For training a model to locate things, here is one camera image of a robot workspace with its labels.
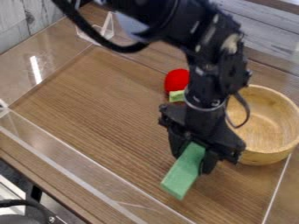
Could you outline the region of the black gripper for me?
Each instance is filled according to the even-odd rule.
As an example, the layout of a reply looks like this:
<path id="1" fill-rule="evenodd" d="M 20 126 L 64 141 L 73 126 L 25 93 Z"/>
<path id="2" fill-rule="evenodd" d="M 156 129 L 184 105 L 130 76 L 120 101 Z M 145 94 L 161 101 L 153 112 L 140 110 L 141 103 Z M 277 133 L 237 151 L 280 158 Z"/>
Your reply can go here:
<path id="1" fill-rule="evenodd" d="M 166 128 L 172 156 L 180 157 L 189 142 L 207 149 L 200 159 L 200 174 L 211 174 L 219 160 L 232 164 L 239 162 L 245 142 L 228 126 L 225 104 L 195 109 L 184 103 L 164 103 L 158 112 L 158 124 Z"/>

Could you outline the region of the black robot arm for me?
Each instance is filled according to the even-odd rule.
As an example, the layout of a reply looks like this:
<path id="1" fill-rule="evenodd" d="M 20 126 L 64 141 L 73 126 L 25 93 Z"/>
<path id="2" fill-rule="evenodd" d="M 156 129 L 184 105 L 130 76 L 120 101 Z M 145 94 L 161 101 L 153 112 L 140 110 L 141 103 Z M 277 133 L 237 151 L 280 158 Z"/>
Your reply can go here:
<path id="1" fill-rule="evenodd" d="M 205 148 L 201 173 L 211 173 L 219 161 L 235 164 L 245 142 L 233 133 L 239 126 L 229 121 L 227 106 L 232 97 L 245 101 L 239 91 L 251 78 L 240 23 L 209 0 L 94 0 L 98 7 L 116 13 L 134 41 L 118 45 L 98 34 L 68 0 L 50 1 L 109 50 L 137 53 L 161 41 L 183 52 L 189 68 L 184 102 L 158 106 L 158 124 L 166 128 L 172 155 L 180 157 L 184 147 L 196 143 Z"/>

